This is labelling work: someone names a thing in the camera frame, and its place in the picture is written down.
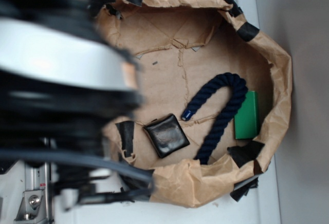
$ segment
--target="crumpled paper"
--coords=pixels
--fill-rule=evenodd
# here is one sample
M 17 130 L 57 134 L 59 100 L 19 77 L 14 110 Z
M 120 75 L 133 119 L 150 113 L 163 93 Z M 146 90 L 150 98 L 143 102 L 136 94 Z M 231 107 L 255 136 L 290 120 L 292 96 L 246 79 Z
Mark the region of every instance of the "crumpled paper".
M 134 153 L 125 157 L 115 123 L 104 128 L 113 158 L 119 152 L 130 164 L 154 169 L 156 191 L 150 201 L 199 207 L 233 191 L 234 184 L 267 170 L 289 125 L 292 91 L 290 56 L 263 32 L 246 43 L 236 31 L 246 22 L 232 17 L 224 0 L 143 0 L 142 7 L 117 0 L 112 6 L 123 19 L 103 8 L 97 18 L 104 38 L 128 49 L 142 71 L 144 105 L 135 112 Z M 202 46 L 198 51 L 192 47 Z M 244 145 L 235 140 L 233 121 L 225 129 L 209 165 L 193 160 L 216 115 L 230 98 L 230 89 L 214 94 L 189 122 L 180 119 L 187 103 L 215 75 L 237 73 L 249 90 L 259 94 L 262 123 L 255 141 L 264 143 L 255 161 L 241 168 L 227 147 Z M 178 118 L 190 145 L 160 159 L 142 126 L 169 113 Z

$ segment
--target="thick twisted rope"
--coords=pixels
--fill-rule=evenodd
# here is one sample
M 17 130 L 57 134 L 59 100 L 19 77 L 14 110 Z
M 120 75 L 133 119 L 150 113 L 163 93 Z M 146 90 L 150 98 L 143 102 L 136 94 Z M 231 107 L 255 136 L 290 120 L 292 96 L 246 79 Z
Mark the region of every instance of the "thick twisted rope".
M 226 104 L 226 107 L 216 117 L 210 133 L 205 137 L 201 148 L 194 158 L 195 160 L 200 160 L 201 164 L 208 163 L 212 151 L 217 147 L 217 144 L 221 140 L 224 129 L 236 115 L 243 101 L 246 99 L 246 93 L 248 91 L 246 81 L 240 78 L 239 75 L 231 74 L 229 72 L 217 75 L 198 91 L 181 116 L 182 120 L 190 120 L 208 98 L 224 86 L 230 86 L 233 90 L 233 94 L 229 102 Z

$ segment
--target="white surface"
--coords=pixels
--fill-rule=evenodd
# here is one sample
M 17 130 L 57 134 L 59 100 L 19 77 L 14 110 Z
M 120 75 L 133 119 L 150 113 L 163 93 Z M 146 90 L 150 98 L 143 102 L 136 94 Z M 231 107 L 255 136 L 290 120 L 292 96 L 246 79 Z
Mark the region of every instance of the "white surface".
M 290 128 L 276 153 L 282 224 L 329 223 L 329 0 L 257 0 L 261 29 L 293 58 Z
M 137 86 L 134 68 L 127 71 L 124 58 L 106 45 L 6 18 L 0 18 L 0 38 L 0 68 L 9 72 L 99 90 Z
M 112 190 L 119 190 L 115 176 L 109 179 Z M 279 224 L 280 214 L 275 164 L 260 177 L 258 189 L 251 189 L 247 197 L 235 202 L 225 195 L 206 206 L 187 209 L 170 204 L 149 202 L 122 202 L 75 207 L 63 212 L 60 197 L 55 201 L 56 224 L 87 223 L 170 223 L 170 224 Z
M 25 191 L 25 166 L 17 162 L 11 170 L 0 175 L 0 197 L 3 204 L 0 214 L 0 224 L 12 224 L 17 216 Z

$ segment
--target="green box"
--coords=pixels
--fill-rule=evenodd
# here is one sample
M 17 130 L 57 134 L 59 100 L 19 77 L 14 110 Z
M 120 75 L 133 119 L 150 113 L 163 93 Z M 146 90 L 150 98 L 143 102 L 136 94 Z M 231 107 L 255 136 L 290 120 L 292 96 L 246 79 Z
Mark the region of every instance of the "green box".
M 246 100 L 234 116 L 236 139 L 254 138 L 259 134 L 260 124 L 258 116 L 258 94 L 248 91 Z

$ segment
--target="small metal piece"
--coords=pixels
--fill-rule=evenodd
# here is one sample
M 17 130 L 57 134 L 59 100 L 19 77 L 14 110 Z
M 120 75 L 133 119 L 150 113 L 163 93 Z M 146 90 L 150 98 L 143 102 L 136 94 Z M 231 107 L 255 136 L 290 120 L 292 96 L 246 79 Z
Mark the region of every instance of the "small metal piece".
M 40 203 L 40 198 L 36 195 L 33 195 L 33 196 L 30 197 L 29 203 L 30 203 L 31 206 L 34 206 L 34 205 Z
M 25 214 L 23 215 L 23 219 L 24 219 L 24 220 L 29 220 L 29 219 L 31 219 L 31 214 L 30 214 L 30 213 L 25 213 Z

